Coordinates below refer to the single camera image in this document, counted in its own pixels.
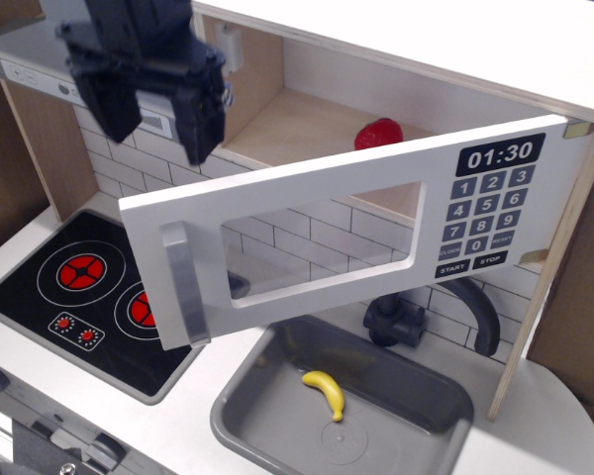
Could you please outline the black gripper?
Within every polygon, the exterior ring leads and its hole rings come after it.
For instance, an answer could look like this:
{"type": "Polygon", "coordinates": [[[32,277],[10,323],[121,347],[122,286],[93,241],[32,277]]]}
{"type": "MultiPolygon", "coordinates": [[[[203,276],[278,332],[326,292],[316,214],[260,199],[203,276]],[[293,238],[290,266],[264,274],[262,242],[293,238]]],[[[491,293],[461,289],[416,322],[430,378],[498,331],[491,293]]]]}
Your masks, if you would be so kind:
{"type": "Polygon", "coordinates": [[[137,91],[169,96],[180,143],[191,165],[224,140],[231,86],[225,56],[200,41],[191,9],[89,9],[63,20],[56,36],[68,48],[75,84],[101,130],[122,143],[142,121],[137,91]]]}

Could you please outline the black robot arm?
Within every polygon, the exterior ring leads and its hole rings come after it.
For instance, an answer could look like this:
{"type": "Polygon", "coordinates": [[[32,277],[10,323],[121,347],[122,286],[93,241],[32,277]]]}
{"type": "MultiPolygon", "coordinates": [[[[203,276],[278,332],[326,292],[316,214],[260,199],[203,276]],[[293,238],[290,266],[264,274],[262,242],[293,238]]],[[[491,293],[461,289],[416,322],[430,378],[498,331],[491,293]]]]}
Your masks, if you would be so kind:
{"type": "Polygon", "coordinates": [[[192,165],[223,141],[231,91],[224,54],[198,40],[188,1],[88,1],[86,22],[55,30],[78,93],[102,131],[120,143],[141,123],[141,92],[172,107],[192,165]]]}

